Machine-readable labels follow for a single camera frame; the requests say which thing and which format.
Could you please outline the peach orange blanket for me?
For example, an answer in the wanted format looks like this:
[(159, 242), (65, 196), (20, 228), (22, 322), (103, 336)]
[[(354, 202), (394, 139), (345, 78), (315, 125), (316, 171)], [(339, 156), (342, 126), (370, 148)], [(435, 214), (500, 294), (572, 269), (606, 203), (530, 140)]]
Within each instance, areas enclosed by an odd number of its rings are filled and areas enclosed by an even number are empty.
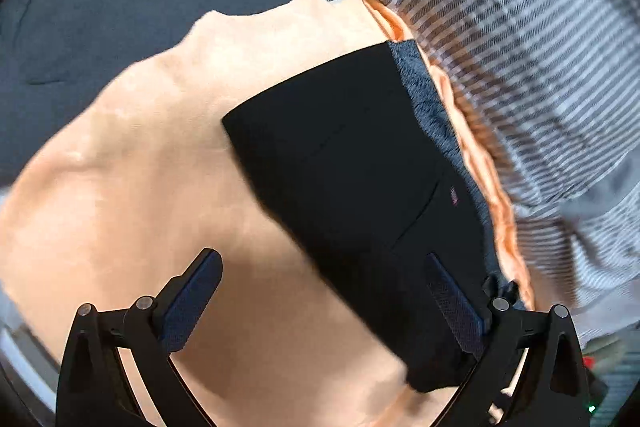
[(77, 310), (157, 294), (205, 247), (224, 278), (186, 347), (183, 380), (221, 426), (426, 426), (400, 362), (260, 208), (222, 116), (279, 81), (410, 39), (378, 0), (293, 0), (205, 14), (178, 46), (127, 67), (58, 132), (1, 209), (1, 280), (52, 358)]

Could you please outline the black pants with patterned band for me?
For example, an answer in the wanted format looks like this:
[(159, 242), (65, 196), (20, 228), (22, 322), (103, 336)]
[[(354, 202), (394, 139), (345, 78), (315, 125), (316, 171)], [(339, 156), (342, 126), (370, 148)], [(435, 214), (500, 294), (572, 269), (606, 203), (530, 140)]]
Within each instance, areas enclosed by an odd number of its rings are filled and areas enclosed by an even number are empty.
[(383, 42), (285, 80), (222, 121), (258, 199), (420, 392), (475, 365), (427, 288), (434, 254), (475, 310), (501, 273), (488, 205), (420, 50)]

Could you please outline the grey striped duvet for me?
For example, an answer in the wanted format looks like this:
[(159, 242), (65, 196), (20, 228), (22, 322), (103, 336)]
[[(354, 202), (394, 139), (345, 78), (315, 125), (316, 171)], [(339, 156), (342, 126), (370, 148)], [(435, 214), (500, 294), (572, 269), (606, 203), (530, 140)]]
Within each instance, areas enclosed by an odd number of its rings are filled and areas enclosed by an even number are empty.
[(639, 320), (639, 0), (381, 0), (449, 77), (537, 303), (582, 343)]

